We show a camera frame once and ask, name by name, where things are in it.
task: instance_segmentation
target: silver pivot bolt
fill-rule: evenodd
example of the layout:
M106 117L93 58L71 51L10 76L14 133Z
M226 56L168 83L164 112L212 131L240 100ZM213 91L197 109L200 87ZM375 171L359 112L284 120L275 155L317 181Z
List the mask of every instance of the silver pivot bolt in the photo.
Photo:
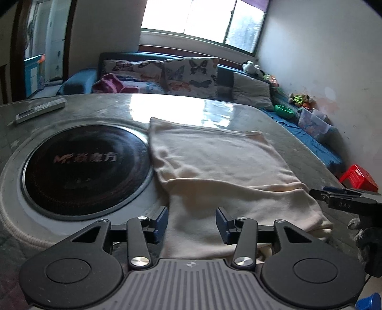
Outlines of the silver pivot bolt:
M241 256L233 261L238 266L249 266L253 264L253 259L247 256Z
M137 256L131 259L131 264L137 267L143 267L150 263L150 260L144 256Z

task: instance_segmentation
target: pink cloth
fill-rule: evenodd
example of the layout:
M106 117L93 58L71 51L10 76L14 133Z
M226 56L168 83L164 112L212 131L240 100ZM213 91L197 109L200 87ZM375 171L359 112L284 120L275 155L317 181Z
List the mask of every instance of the pink cloth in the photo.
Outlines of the pink cloth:
M137 94L138 87L123 86L115 74L109 73L93 84L92 92L96 94Z

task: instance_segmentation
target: white remote control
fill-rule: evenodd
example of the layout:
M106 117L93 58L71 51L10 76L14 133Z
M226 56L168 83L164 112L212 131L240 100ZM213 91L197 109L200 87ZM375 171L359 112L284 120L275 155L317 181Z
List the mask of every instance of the white remote control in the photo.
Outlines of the white remote control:
M53 100L53 101L38 105L37 107L34 107L33 109L17 114L15 122L16 124L19 124L28 119L39 116L41 114L48 113L50 111L54 111L60 108L64 108L66 103L67 103L67 100L65 98L60 98L57 100Z

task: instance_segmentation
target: gray ribbed plate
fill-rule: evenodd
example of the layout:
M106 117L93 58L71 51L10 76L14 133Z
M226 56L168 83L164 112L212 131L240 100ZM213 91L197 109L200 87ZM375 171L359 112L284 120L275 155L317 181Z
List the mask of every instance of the gray ribbed plate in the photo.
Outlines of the gray ribbed plate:
M89 309L295 310L270 297L253 274L221 259L161 259L152 269L131 272L114 295Z

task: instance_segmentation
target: gray glove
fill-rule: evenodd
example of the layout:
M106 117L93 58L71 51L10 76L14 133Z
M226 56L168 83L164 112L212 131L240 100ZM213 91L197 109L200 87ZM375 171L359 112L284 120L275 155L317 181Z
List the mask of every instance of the gray glove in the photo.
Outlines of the gray glove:
M360 252L358 259L363 265L367 264L370 259L370 245L375 244L382 247L382 228L362 229L359 218L354 218L349 222L348 229L359 229L359 232L354 236L354 241Z

